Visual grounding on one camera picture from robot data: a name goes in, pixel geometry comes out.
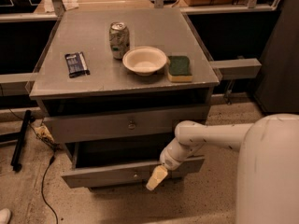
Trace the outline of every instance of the drawer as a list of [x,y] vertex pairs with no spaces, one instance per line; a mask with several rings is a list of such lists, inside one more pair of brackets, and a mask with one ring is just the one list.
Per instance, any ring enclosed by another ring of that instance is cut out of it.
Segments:
[[[188,158],[177,170],[169,172],[167,178],[183,177],[199,172],[203,157]],[[122,184],[148,182],[157,161],[141,161],[97,168],[79,168],[64,172],[62,178],[69,188],[97,188]]]
[[185,119],[206,119],[209,105],[184,105],[45,118],[57,143],[169,133]]
[[[70,188],[147,182],[171,139],[170,134],[164,133],[73,144],[72,170],[64,172],[62,178]],[[167,178],[199,172],[203,162],[203,156],[188,158]]]

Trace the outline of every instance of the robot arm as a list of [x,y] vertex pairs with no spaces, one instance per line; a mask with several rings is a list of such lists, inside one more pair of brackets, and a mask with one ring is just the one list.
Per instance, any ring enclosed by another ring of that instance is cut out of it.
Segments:
[[194,121],[182,121],[175,129],[175,138],[164,148],[147,188],[155,189],[167,176],[204,144],[239,150],[252,124],[206,126]]

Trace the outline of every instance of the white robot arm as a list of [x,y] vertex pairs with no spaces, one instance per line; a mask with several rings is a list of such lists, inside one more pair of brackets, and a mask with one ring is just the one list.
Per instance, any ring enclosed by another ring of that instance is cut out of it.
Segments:
[[149,179],[153,190],[203,144],[239,149],[236,224],[297,224],[299,116],[278,114],[254,124],[205,126],[183,121]]
[[160,155],[161,165],[154,169],[147,189],[154,190],[166,177],[168,170],[176,170],[204,144],[239,150],[250,124],[206,126],[194,121],[182,121],[175,129],[175,138]]

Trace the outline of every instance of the wall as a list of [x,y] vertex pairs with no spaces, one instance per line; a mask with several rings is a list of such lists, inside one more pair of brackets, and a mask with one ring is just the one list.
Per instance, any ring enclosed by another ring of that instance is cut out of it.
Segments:
[[261,57],[254,96],[267,113],[299,113],[299,3],[284,0]]

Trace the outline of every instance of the floor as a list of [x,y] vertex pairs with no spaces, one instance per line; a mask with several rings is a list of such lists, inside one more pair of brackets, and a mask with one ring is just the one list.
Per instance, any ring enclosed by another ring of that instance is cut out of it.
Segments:
[[[206,124],[255,122],[263,114],[247,97],[235,97],[227,105],[222,97],[213,97]],[[42,114],[31,109],[38,127]],[[12,110],[22,117],[24,109]],[[9,110],[0,110],[0,133],[17,132],[21,121]],[[52,151],[32,129],[27,130],[21,153],[21,170],[10,166],[14,144],[0,144],[0,209],[9,208],[11,224],[55,223],[55,215],[41,195],[43,174]],[[139,224],[139,223],[235,223],[235,181],[238,153],[219,147],[204,146],[200,153],[205,162],[199,173],[182,180],[168,180],[150,192],[144,185],[107,189],[70,189],[61,178],[71,168],[71,161],[59,151],[45,177],[47,202],[57,213],[59,223],[76,224]]]

